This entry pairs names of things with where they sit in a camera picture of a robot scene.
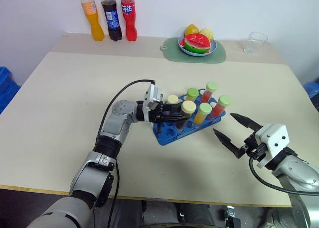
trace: black cable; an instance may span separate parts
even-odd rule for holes
[[[129,83],[128,85],[126,85],[124,88],[122,88],[115,96],[114,98],[112,98],[111,102],[109,103],[108,107],[106,108],[105,112],[104,112],[104,115],[103,115],[103,118],[102,118],[102,121],[101,121],[101,124],[100,124],[100,127],[99,127],[99,131],[98,131],[98,135],[97,135],[97,138],[100,136],[100,133],[101,133],[101,130],[102,130],[102,127],[103,127],[103,124],[104,124],[104,120],[105,120],[105,117],[106,117],[106,114],[108,113],[112,103],[114,102],[114,100],[129,86],[133,85],[133,84],[136,84],[136,83],[139,83],[139,82],[151,82],[152,84],[155,84],[155,80],[135,80],[131,83]]]
[[[95,208],[93,208],[93,228],[95,228]]]
[[[113,102],[116,100],[116,98],[129,86],[133,85],[133,84],[136,84],[136,83],[139,83],[139,82],[150,82],[152,84],[155,84],[155,80],[147,80],[147,79],[143,79],[143,80],[135,80],[131,83],[129,83],[128,85],[124,86],[111,100],[111,102],[109,103],[109,105],[107,106],[105,112],[104,112],[104,115],[102,117],[102,120],[101,120],[101,124],[100,124],[100,127],[99,127],[99,131],[98,131],[98,135],[96,137],[96,139],[98,139],[98,137],[100,136],[101,134],[101,130],[102,130],[102,127],[103,127],[103,124],[104,124],[104,120],[106,118],[106,115],[108,113],[108,111],[110,110],[110,107],[111,105],[113,104]],[[108,220],[108,226],[107,228],[110,228],[110,224],[111,224],[111,219],[112,219],[112,214],[113,214],[113,209],[114,209],[114,205],[115,205],[115,201],[116,201],[116,198],[118,196],[118,191],[119,191],[119,184],[120,184],[120,172],[119,172],[119,167],[118,167],[118,162],[116,163],[116,173],[117,173],[117,183],[116,183],[116,190],[115,190],[115,195],[114,195],[114,198],[113,198],[113,202],[112,202],[112,206],[111,206],[111,210],[110,210],[110,214],[109,214],[109,220]]]
[[[111,206],[111,210],[110,210],[110,214],[109,214],[109,221],[108,221],[108,226],[107,226],[107,228],[110,228],[111,219],[112,219],[112,213],[113,213],[115,201],[116,201],[116,198],[117,198],[117,196],[118,196],[118,191],[119,191],[120,172],[119,172],[118,162],[116,163],[116,174],[117,174],[118,179],[117,179],[117,183],[116,183],[115,195],[114,195],[114,198],[113,198],[113,202],[112,202],[112,206]]]
[[[290,193],[290,194],[294,194],[294,195],[302,195],[302,196],[319,196],[319,192],[305,192],[305,191],[294,191],[294,190],[288,190],[282,187],[278,187],[275,186],[273,184],[270,184],[268,182],[266,182],[265,180],[263,180],[260,176],[258,176],[258,174],[256,173],[254,166],[253,166],[253,161],[254,158],[250,157],[249,158],[249,168],[250,171],[253,173],[253,175],[256,177],[256,179],[261,182],[262,184],[264,184],[267,187],[270,187],[272,189],[281,191],[281,192],[286,192],[286,193]]]

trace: red liquid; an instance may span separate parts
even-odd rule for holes
[[[220,104],[216,104],[216,106],[214,107],[213,111],[211,112],[211,114],[214,117],[219,117],[221,115],[221,113],[225,110],[225,107],[220,105]]]
[[[135,28],[135,1],[121,0],[123,17],[126,21],[125,33],[128,41],[136,41],[138,32]]]
[[[205,90],[204,94],[201,96],[201,101],[207,103],[211,98],[212,92]]]

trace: test tube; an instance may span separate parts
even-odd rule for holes
[[[180,113],[184,116],[191,116],[196,110],[196,104],[192,101],[184,101],[181,104]],[[177,122],[175,125],[175,129],[177,132],[182,132],[184,130],[185,125],[188,120],[184,120],[181,122]]]
[[[218,103],[214,107],[214,109],[211,112],[211,114],[214,117],[220,116],[222,114],[222,112],[225,110],[225,108],[227,106],[229,106],[230,104],[231,104],[231,99],[230,99],[230,97],[228,95],[220,96],[219,99],[218,99]]]
[[[167,98],[168,104],[177,104],[178,103],[178,97],[176,95],[169,95]]]
[[[198,92],[197,89],[195,89],[195,88],[189,88],[189,89],[187,90],[186,100],[195,102],[195,99],[198,97],[198,95],[199,95],[199,92]]]
[[[210,81],[206,84],[206,90],[201,96],[201,101],[204,103],[209,102],[211,95],[217,90],[217,83]]]
[[[208,103],[201,103],[198,107],[198,112],[194,118],[196,124],[202,124],[208,114],[212,111],[212,107]]]

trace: orange soda bottle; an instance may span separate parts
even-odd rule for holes
[[[104,32],[99,24],[99,15],[94,0],[81,0],[86,18],[91,24],[91,34],[94,40],[104,39]]]

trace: toy fruit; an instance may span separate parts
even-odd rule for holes
[[[194,25],[194,24],[190,24],[186,30],[185,30],[185,36],[192,34],[192,33],[199,33],[199,29]]]
[[[185,37],[179,43],[182,47],[184,47],[184,41],[185,41]]]
[[[213,31],[212,31],[211,29],[209,29],[209,28],[204,28],[204,29],[200,30],[199,33],[201,33],[201,34],[203,34],[203,35],[206,35],[210,41],[213,41],[213,40],[214,40],[214,33],[213,33]]]
[[[185,36],[184,47],[190,52],[204,54],[209,52],[210,46],[210,40],[206,35],[193,33]]]

